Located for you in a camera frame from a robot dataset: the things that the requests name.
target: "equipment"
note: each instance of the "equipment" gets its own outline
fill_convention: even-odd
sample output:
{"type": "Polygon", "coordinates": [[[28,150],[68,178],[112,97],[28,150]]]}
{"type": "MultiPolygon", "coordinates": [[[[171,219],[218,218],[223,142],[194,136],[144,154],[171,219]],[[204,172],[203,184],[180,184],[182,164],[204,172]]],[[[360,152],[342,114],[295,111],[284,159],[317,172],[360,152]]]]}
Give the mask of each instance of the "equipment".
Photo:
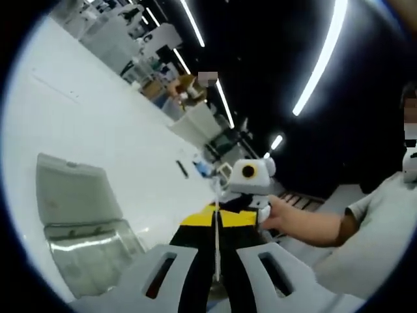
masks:
{"type": "Polygon", "coordinates": [[[417,183],[417,148],[407,148],[403,159],[405,183],[417,183]]]}
{"type": "Polygon", "coordinates": [[[239,160],[218,204],[183,220],[170,244],[138,258],[118,286],[71,307],[81,313],[206,312],[214,274],[221,273],[228,299],[213,313],[355,311],[362,300],[326,290],[307,265],[261,237],[259,209],[268,207],[274,168],[272,159],[239,160]]]}

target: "sleeve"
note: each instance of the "sleeve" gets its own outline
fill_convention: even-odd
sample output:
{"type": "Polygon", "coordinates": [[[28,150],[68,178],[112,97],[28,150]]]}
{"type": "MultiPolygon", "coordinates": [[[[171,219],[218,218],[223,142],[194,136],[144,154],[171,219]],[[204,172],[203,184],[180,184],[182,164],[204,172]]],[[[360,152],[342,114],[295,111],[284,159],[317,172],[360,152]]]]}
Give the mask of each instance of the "sleeve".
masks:
{"type": "Polygon", "coordinates": [[[348,209],[352,211],[353,216],[358,222],[363,221],[371,200],[375,197],[378,189],[375,189],[372,193],[368,194],[361,200],[348,206],[348,209]]]}

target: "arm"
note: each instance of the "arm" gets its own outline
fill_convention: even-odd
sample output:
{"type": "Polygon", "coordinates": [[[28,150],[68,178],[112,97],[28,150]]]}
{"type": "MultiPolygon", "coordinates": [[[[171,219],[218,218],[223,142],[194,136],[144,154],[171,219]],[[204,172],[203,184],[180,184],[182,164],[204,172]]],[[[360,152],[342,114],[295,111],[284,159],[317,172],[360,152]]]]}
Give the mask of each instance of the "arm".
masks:
{"type": "Polygon", "coordinates": [[[359,230],[372,195],[351,205],[344,216],[302,211],[271,196],[271,215],[263,227],[275,228],[312,246],[341,246],[359,230]]]}

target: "person in background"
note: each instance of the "person in background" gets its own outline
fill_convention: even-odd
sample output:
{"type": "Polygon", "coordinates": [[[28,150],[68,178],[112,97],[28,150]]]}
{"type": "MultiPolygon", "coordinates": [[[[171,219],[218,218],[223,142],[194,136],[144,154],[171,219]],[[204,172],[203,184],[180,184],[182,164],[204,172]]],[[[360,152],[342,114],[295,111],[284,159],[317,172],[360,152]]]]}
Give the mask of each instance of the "person in background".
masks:
{"type": "Polygon", "coordinates": [[[195,106],[207,99],[206,88],[191,74],[179,76],[167,86],[167,91],[182,106],[195,106]]]}
{"type": "MultiPolygon", "coordinates": [[[[403,95],[407,101],[415,93],[403,95]]],[[[264,229],[312,246],[337,247],[313,268],[317,281],[335,293],[367,299],[394,270],[416,229],[417,148],[407,149],[402,172],[348,206],[343,216],[302,211],[275,196],[270,203],[264,229]]]]}

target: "hand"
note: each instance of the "hand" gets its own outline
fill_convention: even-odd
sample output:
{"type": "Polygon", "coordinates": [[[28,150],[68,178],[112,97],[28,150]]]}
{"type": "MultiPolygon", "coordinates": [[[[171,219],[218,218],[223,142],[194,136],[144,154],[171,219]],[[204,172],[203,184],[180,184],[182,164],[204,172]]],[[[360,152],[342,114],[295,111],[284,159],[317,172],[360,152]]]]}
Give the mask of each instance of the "hand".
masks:
{"type": "Polygon", "coordinates": [[[262,227],[265,230],[281,230],[283,215],[289,207],[291,208],[291,206],[276,196],[269,196],[269,203],[271,206],[270,215],[267,220],[262,223],[262,227]]]}

